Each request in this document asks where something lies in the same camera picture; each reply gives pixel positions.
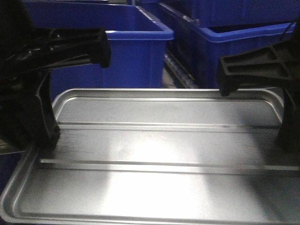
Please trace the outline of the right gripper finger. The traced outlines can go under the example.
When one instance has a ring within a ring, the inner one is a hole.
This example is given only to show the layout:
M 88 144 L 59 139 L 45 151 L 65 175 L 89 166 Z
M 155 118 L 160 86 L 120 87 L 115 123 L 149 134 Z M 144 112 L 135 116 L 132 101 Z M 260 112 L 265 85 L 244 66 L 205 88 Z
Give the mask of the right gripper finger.
M 277 141 L 284 152 L 300 151 L 300 92 L 283 89 L 284 115 Z

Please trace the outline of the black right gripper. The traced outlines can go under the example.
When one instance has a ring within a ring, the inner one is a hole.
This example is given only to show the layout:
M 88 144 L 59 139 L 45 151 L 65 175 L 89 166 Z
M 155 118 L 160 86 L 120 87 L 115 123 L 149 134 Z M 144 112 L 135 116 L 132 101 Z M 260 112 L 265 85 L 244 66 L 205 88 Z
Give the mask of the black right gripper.
M 290 40 L 219 58 L 217 83 L 222 96 L 247 86 L 300 90 L 300 21 Z

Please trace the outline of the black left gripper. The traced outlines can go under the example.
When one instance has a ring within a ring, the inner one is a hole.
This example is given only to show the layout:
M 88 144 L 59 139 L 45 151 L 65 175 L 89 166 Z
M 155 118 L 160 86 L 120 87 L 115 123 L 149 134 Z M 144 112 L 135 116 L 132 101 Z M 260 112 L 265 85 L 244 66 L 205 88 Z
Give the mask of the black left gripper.
M 111 47 L 104 27 L 89 29 L 35 28 L 22 0 L 0 2 L 0 64 L 30 41 L 38 47 L 30 70 L 99 64 L 108 68 Z M 51 73 L 41 71 L 0 83 L 0 138 L 21 150 L 34 144 L 56 147 L 60 128 L 53 114 Z

